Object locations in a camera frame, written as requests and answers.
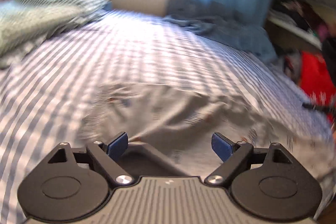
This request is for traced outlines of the grey printed pants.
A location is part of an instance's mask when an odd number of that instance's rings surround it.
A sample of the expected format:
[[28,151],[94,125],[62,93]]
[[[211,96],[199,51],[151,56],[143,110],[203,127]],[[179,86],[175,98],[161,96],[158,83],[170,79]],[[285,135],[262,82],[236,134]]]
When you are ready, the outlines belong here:
[[220,165],[211,148],[219,132],[255,147],[281,143],[326,188],[335,185],[335,152],[318,139],[254,110],[241,96],[209,96],[168,85],[111,83],[101,86],[79,135],[111,139],[119,132],[153,146],[187,174],[206,177]]

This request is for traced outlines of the blue checkered bed sheet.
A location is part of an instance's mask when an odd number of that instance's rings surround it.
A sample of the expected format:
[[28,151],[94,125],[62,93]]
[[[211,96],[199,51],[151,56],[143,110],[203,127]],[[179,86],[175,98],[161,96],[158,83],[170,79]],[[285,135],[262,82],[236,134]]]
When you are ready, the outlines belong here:
[[[327,118],[302,107],[308,96],[275,65],[160,18],[113,11],[46,40],[1,71],[1,223],[24,220],[19,184],[58,143],[89,142],[79,135],[82,120],[99,88],[111,83],[241,96],[297,136],[318,139],[335,152]],[[335,185],[320,186],[323,211]]]

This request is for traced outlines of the red shopping bag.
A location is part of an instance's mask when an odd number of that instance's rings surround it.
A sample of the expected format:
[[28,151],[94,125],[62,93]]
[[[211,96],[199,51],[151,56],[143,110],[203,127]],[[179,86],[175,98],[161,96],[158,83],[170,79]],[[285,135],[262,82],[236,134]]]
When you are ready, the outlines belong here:
[[309,97],[303,103],[307,110],[315,110],[326,114],[329,121],[335,122],[335,85],[333,84],[327,65],[321,54],[302,52],[300,87]]

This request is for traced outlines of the green checkered quilt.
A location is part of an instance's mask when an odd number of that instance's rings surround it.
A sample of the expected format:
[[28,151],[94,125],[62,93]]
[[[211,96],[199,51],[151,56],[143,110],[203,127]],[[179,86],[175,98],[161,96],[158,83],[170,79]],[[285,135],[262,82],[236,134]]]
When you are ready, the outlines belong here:
[[47,39],[100,20],[110,0],[1,2],[1,69],[20,62]]

